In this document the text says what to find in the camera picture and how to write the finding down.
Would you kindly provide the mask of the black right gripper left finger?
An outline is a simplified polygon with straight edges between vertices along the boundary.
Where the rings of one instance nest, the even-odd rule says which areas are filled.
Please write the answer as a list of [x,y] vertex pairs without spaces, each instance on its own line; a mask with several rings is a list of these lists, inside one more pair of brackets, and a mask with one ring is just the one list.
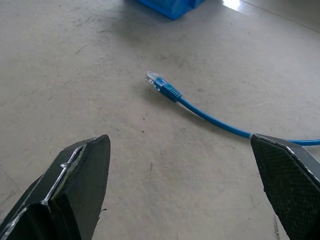
[[23,193],[0,225],[2,240],[90,240],[104,202],[108,135],[64,148]]

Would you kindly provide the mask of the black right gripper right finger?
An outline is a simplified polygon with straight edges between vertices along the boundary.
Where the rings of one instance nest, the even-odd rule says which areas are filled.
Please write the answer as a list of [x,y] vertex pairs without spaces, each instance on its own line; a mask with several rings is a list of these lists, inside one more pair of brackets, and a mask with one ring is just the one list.
[[320,163],[303,146],[252,134],[264,192],[291,240],[320,238]]

